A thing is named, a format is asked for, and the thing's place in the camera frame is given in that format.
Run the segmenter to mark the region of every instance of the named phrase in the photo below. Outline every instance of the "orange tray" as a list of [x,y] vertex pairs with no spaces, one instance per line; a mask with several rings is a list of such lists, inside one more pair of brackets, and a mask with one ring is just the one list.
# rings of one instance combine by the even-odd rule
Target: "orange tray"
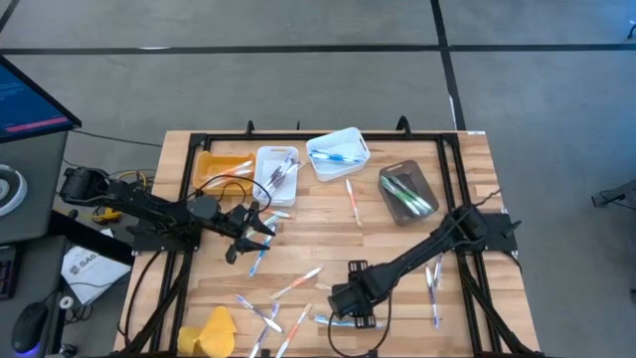
[[[201,188],[208,180],[213,178],[215,175],[219,175],[226,170],[235,168],[247,161],[251,161],[251,165],[249,168],[251,169],[251,174],[246,177],[249,179],[253,179],[254,177],[254,165],[256,164],[256,156],[253,153],[250,153],[246,156],[234,156],[234,155],[213,155],[209,151],[203,151],[199,153],[197,157],[197,162],[195,164],[195,172],[192,177],[192,185],[195,188]],[[238,182],[247,196],[251,195],[251,190],[253,189],[253,184],[248,180],[234,180],[234,182]],[[223,187],[226,184],[220,185],[214,188],[205,188],[203,192],[209,195],[221,195],[223,191]],[[225,195],[243,195],[242,190],[237,185],[230,185],[226,188]]]

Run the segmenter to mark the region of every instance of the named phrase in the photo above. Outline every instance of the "gray carpet floor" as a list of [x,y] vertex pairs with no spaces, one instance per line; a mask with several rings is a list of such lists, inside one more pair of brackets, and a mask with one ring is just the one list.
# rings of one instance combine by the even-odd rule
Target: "gray carpet floor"
[[[627,0],[441,0],[451,45],[622,44]],[[0,12],[9,0],[0,0]],[[428,1],[21,0],[0,49],[437,44]],[[86,131],[160,143],[170,129],[452,129],[436,52],[8,56]],[[488,133],[518,234],[542,349],[633,357],[636,221],[590,195],[636,178],[636,53],[452,53],[469,130]],[[70,134],[66,158],[152,168],[150,147]],[[125,285],[68,326],[82,354],[112,348]]]

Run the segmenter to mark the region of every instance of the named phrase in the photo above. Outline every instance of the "keyboard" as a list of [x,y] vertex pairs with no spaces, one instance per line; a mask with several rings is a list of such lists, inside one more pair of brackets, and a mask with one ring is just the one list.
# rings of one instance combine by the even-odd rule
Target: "keyboard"
[[18,273],[16,247],[0,247],[0,300],[13,297]]

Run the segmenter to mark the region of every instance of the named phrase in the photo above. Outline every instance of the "white paper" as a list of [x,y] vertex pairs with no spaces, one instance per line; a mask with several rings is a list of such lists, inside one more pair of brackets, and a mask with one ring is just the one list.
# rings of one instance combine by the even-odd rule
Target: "white paper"
[[[112,231],[106,229],[103,234],[112,237]],[[93,287],[87,284],[73,284],[76,282],[104,285],[117,281],[130,272],[130,267],[111,259],[104,258],[90,250],[74,247],[64,256],[62,276],[71,286],[81,304],[91,304],[96,298],[110,288]]]

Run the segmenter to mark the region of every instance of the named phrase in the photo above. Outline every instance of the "orange object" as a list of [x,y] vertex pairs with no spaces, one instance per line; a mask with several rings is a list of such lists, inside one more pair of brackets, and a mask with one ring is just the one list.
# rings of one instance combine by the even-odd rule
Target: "orange object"
[[[221,195],[223,187],[230,182],[239,183],[247,196],[251,195],[253,184],[248,180],[232,179],[232,178],[219,178],[218,180],[224,180],[221,185],[208,187],[217,183],[217,180],[209,183],[206,188],[202,188],[206,182],[220,174],[234,174],[233,169],[243,165],[240,169],[250,169],[250,172],[246,175],[241,175],[249,179],[254,177],[254,165],[256,164],[256,156],[250,153],[246,156],[234,156],[234,155],[213,155],[209,151],[203,151],[199,153],[197,157],[197,163],[195,164],[195,172],[192,177],[192,185],[197,189],[202,189],[204,193],[209,195]],[[240,195],[242,196],[242,190],[237,185],[229,185],[226,188],[225,195]]]

